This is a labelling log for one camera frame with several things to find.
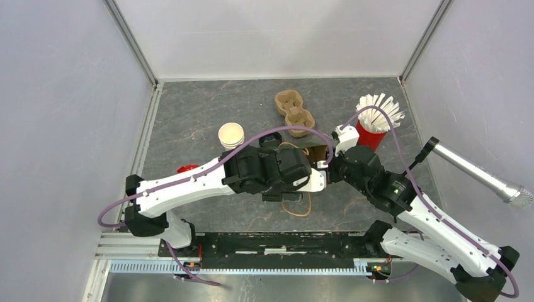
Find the green paper bag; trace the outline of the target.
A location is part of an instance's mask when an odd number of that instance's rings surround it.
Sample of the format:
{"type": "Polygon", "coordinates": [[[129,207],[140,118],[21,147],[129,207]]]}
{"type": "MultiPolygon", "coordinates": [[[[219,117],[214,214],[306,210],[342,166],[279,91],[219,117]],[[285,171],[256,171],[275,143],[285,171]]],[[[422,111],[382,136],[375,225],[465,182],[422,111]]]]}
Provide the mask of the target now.
{"type": "MultiPolygon", "coordinates": [[[[325,145],[314,145],[311,147],[299,147],[291,142],[281,142],[277,147],[272,148],[272,150],[274,152],[279,152],[280,150],[289,149],[289,148],[295,148],[295,149],[301,150],[311,164],[316,163],[318,160],[323,160],[325,155],[323,155],[322,152],[327,150],[327,146],[325,145]]],[[[312,211],[312,197],[310,193],[307,193],[308,207],[305,213],[295,213],[295,212],[290,211],[286,207],[285,202],[281,199],[281,194],[276,195],[273,192],[270,192],[270,193],[263,193],[261,196],[262,196],[263,201],[280,203],[283,210],[292,216],[306,217],[306,216],[309,216],[310,212],[312,211]]]]}

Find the stack of black lids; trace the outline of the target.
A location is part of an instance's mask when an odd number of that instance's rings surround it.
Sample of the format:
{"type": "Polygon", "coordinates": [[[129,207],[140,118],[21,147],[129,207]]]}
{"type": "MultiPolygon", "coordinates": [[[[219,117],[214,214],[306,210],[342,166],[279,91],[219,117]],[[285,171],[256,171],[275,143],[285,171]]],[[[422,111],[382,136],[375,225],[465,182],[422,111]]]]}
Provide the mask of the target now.
{"type": "Polygon", "coordinates": [[[258,139],[259,146],[262,148],[277,148],[282,142],[283,137],[277,131],[264,135],[258,139]]]}

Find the stack of white paper cups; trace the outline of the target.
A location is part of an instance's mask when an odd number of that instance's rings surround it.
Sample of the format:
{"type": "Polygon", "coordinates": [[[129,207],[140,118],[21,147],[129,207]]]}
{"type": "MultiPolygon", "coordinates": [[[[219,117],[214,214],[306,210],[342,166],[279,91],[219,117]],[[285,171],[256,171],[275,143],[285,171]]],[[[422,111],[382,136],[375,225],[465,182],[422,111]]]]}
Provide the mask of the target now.
{"type": "Polygon", "coordinates": [[[244,129],[238,123],[226,123],[219,128],[218,138],[225,150],[235,149],[244,143],[244,129]]]}

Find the stack of cardboard cup carriers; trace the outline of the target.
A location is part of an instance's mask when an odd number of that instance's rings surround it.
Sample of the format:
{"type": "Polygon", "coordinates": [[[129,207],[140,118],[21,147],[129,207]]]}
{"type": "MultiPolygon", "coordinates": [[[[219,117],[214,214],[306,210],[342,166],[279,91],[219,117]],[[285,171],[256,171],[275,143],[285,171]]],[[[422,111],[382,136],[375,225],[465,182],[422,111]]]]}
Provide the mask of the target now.
{"type": "Polygon", "coordinates": [[[315,119],[304,108],[304,100],[298,91],[288,89],[279,92],[275,96],[275,106],[279,114],[284,116],[286,126],[315,128],[315,119]]]}

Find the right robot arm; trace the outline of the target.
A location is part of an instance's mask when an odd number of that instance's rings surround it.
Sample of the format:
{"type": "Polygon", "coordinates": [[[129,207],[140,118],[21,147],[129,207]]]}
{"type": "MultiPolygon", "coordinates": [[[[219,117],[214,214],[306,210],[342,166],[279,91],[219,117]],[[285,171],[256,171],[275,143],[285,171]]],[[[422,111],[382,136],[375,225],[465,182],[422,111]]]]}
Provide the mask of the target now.
{"type": "Polygon", "coordinates": [[[510,246],[493,245],[463,227],[435,205],[406,173],[385,170],[370,147],[356,145],[330,151],[327,165],[331,182],[346,182],[377,209],[432,239],[431,243],[413,240],[392,225],[377,221],[363,241],[368,255],[379,257],[386,252],[415,262],[449,280],[470,301],[518,298],[518,282],[511,271],[519,252],[510,246]]]}

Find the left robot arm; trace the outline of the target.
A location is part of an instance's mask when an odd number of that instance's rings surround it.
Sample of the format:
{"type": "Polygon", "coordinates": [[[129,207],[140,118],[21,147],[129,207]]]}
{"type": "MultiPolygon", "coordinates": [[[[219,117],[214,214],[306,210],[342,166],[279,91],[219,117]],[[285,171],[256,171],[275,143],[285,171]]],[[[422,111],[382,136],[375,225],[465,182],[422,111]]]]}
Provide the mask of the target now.
{"type": "Polygon", "coordinates": [[[126,185],[127,195],[133,199],[125,208],[129,231],[136,237],[158,236],[187,257],[198,248],[195,229],[174,215],[173,208],[240,193],[262,194],[265,201],[289,200],[301,192],[321,190],[324,175],[311,167],[298,148],[245,146],[167,178],[146,181],[132,175],[126,185]]]}

